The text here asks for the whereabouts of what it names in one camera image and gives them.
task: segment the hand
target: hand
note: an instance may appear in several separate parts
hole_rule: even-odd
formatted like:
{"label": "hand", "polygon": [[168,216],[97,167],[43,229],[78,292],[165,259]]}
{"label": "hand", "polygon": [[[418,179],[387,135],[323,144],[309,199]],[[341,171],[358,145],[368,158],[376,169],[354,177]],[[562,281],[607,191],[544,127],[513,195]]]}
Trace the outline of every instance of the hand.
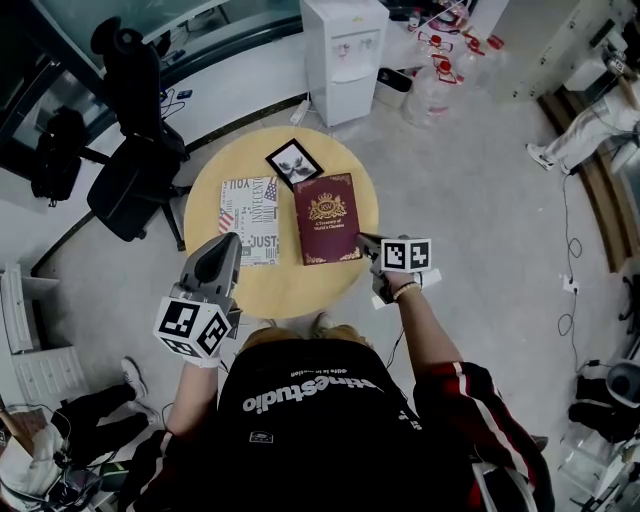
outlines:
{"label": "hand", "polygon": [[389,281],[391,294],[396,293],[405,284],[414,282],[414,274],[405,274],[403,272],[385,272],[385,277]]}

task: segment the black pants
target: black pants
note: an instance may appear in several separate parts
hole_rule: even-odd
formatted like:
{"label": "black pants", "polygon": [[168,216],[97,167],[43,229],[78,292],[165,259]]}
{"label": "black pants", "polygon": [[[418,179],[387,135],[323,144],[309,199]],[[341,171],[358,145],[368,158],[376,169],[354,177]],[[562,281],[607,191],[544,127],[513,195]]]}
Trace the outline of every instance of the black pants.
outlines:
{"label": "black pants", "polygon": [[54,413],[51,423],[63,438],[69,437],[70,457],[74,464],[86,466],[101,455],[122,448],[147,428],[149,421],[143,413],[97,426],[100,418],[135,397],[133,388],[122,384],[80,397]]}

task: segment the shoe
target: shoe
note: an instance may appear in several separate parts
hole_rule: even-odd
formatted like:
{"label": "shoe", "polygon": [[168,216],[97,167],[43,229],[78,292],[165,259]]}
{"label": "shoe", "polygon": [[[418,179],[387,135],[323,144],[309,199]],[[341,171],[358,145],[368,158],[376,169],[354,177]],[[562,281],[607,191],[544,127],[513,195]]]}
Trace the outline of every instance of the shoe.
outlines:
{"label": "shoe", "polygon": [[131,409],[131,411],[135,414],[139,414],[139,413],[144,414],[147,417],[147,421],[149,422],[149,425],[155,425],[157,423],[160,423],[160,415],[158,414],[158,412],[153,410],[151,407],[142,405],[137,400],[134,400],[133,402],[128,402],[127,407],[129,407],[129,409]]}
{"label": "shoe", "polygon": [[141,398],[147,396],[149,391],[147,390],[147,386],[145,386],[144,382],[142,382],[142,377],[140,376],[140,370],[136,366],[136,363],[133,362],[133,359],[130,357],[125,357],[122,361],[120,361],[122,365],[122,371],[124,372],[124,380],[129,386],[133,388],[136,392],[136,400],[140,400]]}
{"label": "shoe", "polygon": [[555,167],[555,164],[542,156],[543,149],[544,148],[536,146],[535,144],[527,144],[527,153],[529,153],[529,156],[540,164],[545,171],[550,171]]}
{"label": "shoe", "polygon": [[327,313],[326,311],[323,311],[316,317],[316,319],[311,324],[311,328],[309,329],[311,338],[315,338],[315,339],[323,338],[324,334],[329,329],[335,326],[336,324],[333,322],[331,315],[329,315],[329,313]]}
{"label": "shoe", "polygon": [[269,327],[278,327],[278,324],[276,324],[273,318],[263,318],[258,323],[258,329],[268,329]]}

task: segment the bracelet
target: bracelet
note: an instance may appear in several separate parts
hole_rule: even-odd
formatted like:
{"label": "bracelet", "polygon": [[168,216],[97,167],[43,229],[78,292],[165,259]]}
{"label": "bracelet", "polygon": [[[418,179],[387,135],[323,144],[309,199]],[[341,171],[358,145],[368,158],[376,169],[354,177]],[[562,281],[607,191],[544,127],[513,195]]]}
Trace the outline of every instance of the bracelet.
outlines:
{"label": "bracelet", "polygon": [[393,302],[397,302],[400,295],[402,295],[407,290],[410,290],[411,288],[420,289],[420,285],[418,283],[407,283],[402,285],[400,288],[396,290],[396,293],[393,294]]}

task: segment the red book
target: red book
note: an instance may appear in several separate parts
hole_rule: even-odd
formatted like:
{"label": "red book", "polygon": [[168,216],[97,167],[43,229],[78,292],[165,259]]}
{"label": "red book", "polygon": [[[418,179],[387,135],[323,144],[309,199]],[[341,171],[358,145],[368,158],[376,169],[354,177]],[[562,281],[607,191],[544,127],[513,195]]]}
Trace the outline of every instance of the red book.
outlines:
{"label": "red book", "polygon": [[334,174],[293,186],[302,263],[317,265],[362,258],[351,174]]}

